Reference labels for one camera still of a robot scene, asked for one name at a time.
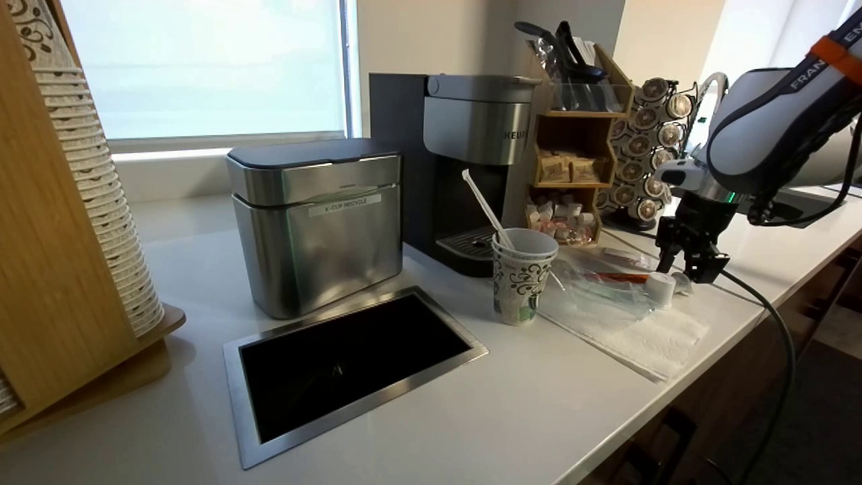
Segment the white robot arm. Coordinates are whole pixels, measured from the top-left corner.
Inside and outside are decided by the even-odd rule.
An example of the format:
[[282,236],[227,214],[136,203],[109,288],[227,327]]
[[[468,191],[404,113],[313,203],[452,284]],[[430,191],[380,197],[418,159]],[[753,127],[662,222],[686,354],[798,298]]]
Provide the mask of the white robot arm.
[[833,213],[843,193],[818,213],[776,198],[802,164],[862,113],[862,9],[822,35],[795,66],[744,73],[716,102],[705,142],[656,175],[682,198],[656,222],[656,269],[683,255],[683,274],[710,282],[728,253],[718,233],[737,210],[753,226],[802,226]]

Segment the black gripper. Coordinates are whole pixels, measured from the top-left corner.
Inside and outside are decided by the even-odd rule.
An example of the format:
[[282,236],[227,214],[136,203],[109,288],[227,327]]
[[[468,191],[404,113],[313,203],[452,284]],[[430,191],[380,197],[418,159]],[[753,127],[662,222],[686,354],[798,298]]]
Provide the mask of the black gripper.
[[686,276],[691,282],[714,282],[729,260],[729,255],[716,248],[716,239],[728,228],[732,214],[732,202],[714,202],[697,193],[683,193],[675,203],[675,213],[659,217],[656,272],[670,272],[675,255],[683,253]]

